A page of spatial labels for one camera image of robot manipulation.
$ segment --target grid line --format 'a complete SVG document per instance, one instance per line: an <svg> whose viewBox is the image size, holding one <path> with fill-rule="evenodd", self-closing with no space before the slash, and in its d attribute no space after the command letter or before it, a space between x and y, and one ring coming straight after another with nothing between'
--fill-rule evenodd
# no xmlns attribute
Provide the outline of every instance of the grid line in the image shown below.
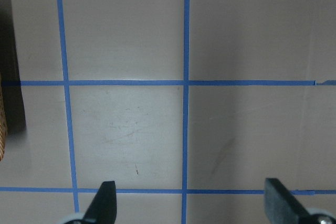
<svg viewBox="0 0 336 224"><path fill-rule="evenodd" d="M72 193L73 188L44 188L44 187L0 187L2 191L28 192L28 193ZM96 188L78 188L78 193L96 193ZM336 190L291 190L293 195L336 195ZM181 189L117 189L117 194L182 194ZM263 195L264 190L246 190L246 189L187 189L188 194L221 194L221 195Z"/></svg>
<svg viewBox="0 0 336 224"><path fill-rule="evenodd" d="M317 83L314 80L189 80L190 0L184 0L183 80L69 80L64 11L57 0L63 80L3 81L3 86L64 86L69 140L72 188L0 187L0 191L31 193L72 193L75 212L79 211L78 193L96 193L95 188L78 188L74 135L72 130L70 86L183 86L182 189L117 189L118 194L180 194L182 195L181 224L186 224L188 194L263 195L263 190L211 190L187 188L188 99L189 86L334 86L336 82ZM294 195L336 195L336 190L292 190Z"/></svg>
<svg viewBox="0 0 336 224"><path fill-rule="evenodd" d="M182 203L181 224L187 222L188 190L188 103L189 103L189 15L190 0L184 0L183 17L183 133L182 133Z"/></svg>
<svg viewBox="0 0 336 224"><path fill-rule="evenodd" d="M68 80L69 86L334 86L314 80ZM2 81L8 86L64 86L65 81Z"/></svg>
<svg viewBox="0 0 336 224"><path fill-rule="evenodd" d="M79 212L77 175L76 175L76 161L75 161L75 146L74 146L74 143L73 143L74 134L73 134L73 130L72 130L72 115L71 115L69 72L68 72L68 60L67 60L67 46L66 46L66 38L65 38L64 13L63 13L63 1L62 0L57 0L57 9L58 9L58 22L59 22L59 36L60 36L60 45L61 45L61 56L62 56L63 85L64 85L65 105L66 105L66 114L67 114L72 194L73 194L73 203L74 203L75 212Z"/></svg>

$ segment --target scuff mark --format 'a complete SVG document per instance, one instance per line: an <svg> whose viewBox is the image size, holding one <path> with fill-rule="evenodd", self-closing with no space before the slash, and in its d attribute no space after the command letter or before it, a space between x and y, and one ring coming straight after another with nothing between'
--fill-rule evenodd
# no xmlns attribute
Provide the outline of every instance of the scuff mark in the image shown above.
<svg viewBox="0 0 336 224"><path fill-rule="evenodd" d="M114 141L116 141L116 140L120 140L120 139L123 139L123 138L125 138L125 137L132 136L132 135L134 135L135 133L141 131L141 130L144 129L144 128L146 128L146 127L143 127L143 128L138 129L138 130L132 131L131 133L128 133L128 134L126 134L126 135L122 135L121 137L117 137L117 138L114 138L114 139L111 139L111 140L107 140L107 141L103 142L103 144L104 144L104 143L108 143L108 142L114 142Z"/></svg>
<svg viewBox="0 0 336 224"><path fill-rule="evenodd" d="M222 148L220 149L216 160L215 160L215 164L214 167L211 170L211 174L214 175L217 171L218 168L220 166L220 164L223 162L223 160L226 158L226 156L229 154L229 152L232 150L232 147L235 143L235 138L230 138L226 143L224 143L224 145L222 146Z"/></svg>

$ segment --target wicker basket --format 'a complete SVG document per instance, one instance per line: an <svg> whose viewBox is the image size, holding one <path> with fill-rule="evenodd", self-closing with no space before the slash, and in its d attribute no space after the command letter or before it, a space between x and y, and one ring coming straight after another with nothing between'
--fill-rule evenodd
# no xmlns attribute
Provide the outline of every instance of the wicker basket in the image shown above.
<svg viewBox="0 0 336 224"><path fill-rule="evenodd" d="M5 154L5 140L7 135L7 124L4 111L4 102L2 99L2 91L0 85L0 161L3 159Z"/></svg>

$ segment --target blue tape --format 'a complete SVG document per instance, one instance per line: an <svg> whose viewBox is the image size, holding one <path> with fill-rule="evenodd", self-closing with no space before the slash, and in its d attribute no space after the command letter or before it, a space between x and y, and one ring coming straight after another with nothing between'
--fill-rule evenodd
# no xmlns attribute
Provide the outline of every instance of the blue tape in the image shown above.
<svg viewBox="0 0 336 224"><path fill-rule="evenodd" d="M188 101L189 101L189 23L190 0L184 0L183 28L183 136L182 136L182 209L181 224L186 224L188 177Z"/></svg>
<svg viewBox="0 0 336 224"><path fill-rule="evenodd" d="M69 81L71 86L121 85L121 86L175 86L183 85L180 80L78 80Z"/></svg>
<svg viewBox="0 0 336 224"><path fill-rule="evenodd" d="M189 189L188 194L264 194L264 190L201 190L201 189Z"/></svg>
<svg viewBox="0 0 336 224"><path fill-rule="evenodd" d="M313 190L292 190L290 191L293 195L315 195Z"/></svg>
<svg viewBox="0 0 336 224"><path fill-rule="evenodd" d="M72 115L71 115L71 102L70 102L67 46L66 46L66 38L65 38L64 13L63 13L63 1L62 0L57 0L57 8L58 8L59 36L60 36L61 56L62 56L62 70L63 70L63 80L64 80L64 94L65 94L67 125L68 125L73 203L74 203L75 212L79 212L76 162L75 162L75 147L73 144L74 135L72 131Z"/></svg>
<svg viewBox="0 0 336 224"><path fill-rule="evenodd" d="M336 194L336 190L314 190L315 194L329 194L333 195Z"/></svg>
<svg viewBox="0 0 336 224"><path fill-rule="evenodd" d="M21 86L63 86L64 81L21 81Z"/></svg>
<svg viewBox="0 0 336 224"><path fill-rule="evenodd" d="M97 193L98 189L79 188L79 193ZM118 194L181 194L180 189L117 189Z"/></svg>
<svg viewBox="0 0 336 224"><path fill-rule="evenodd" d="M315 86L315 81L217 80L189 81L191 86Z"/></svg>
<svg viewBox="0 0 336 224"><path fill-rule="evenodd" d="M322 83L317 83L316 85L329 85L329 86L336 86L336 80L328 80Z"/></svg>

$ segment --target gray surface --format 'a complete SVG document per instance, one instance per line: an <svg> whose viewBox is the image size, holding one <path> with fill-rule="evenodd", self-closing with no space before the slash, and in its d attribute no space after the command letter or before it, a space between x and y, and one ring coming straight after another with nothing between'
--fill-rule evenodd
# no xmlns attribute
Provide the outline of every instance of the gray surface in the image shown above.
<svg viewBox="0 0 336 224"><path fill-rule="evenodd" d="M12 1L22 80L62 80L56 0ZM191 0L190 79L334 79L335 13L335 0ZM183 0L64 0L64 18L70 79L183 78ZM79 188L115 179L118 188L181 189L183 87L70 93ZM188 188L262 189L275 176L290 189L335 189L335 95L190 87ZM0 187L71 188L63 87L23 87L23 99L27 131L8 137ZM92 197L79 194L82 210ZM73 212L70 193L0 198L1 223ZM333 195L300 199L335 210ZM239 213L239 222L267 223L262 208L261 195L188 195L187 221ZM181 195L118 194L118 223L180 221Z"/></svg>
<svg viewBox="0 0 336 224"><path fill-rule="evenodd" d="M0 186L72 187L63 87L22 87L27 130L10 135Z"/></svg>
<svg viewBox="0 0 336 224"><path fill-rule="evenodd" d="M55 224L73 211L72 194L0 192L3 224Z"/></svg>
<svg viewBox="0 0 336 224"><path fill-rule="evenodd" d="M296 196L305 207L334 212L335 195ZM269 223L263 195L188 195L188 224Z"/></svg>
<svg viewBox="0 0 336 224"><path fill-rule="evenodd" d="M56 0L12 0L21 80L60 80Z"/></svg>
<svg viewBox="0 0 336 224"><path fill-rule="evenodd" d="M336 0L191 0L190 79L335 79Z"/></svg>
<svg viewBox="0 0 336 224"><path fill-rule="evenodd" d="M81 211L89 206L93 197L94 194L79 194ZM118 213L115 224L181 223L181 195L118 194L117 203Z"/></svg>
<svg viewBox="0 0 336 224"><path fill-rule="evenodd" d="M183 0L64 0L70 79L183 78Z"/></svg>
<svg viewBox="0 0 336 224"><path fill-rule="evenodd" d="M331 87L190 87L188 187L334 189Z"/></svg>
<svg viewBox="0 0 336 224"><path fill-rule="evenodd" d="M181 187L182 87L71 87L79 187Z"/></svg>

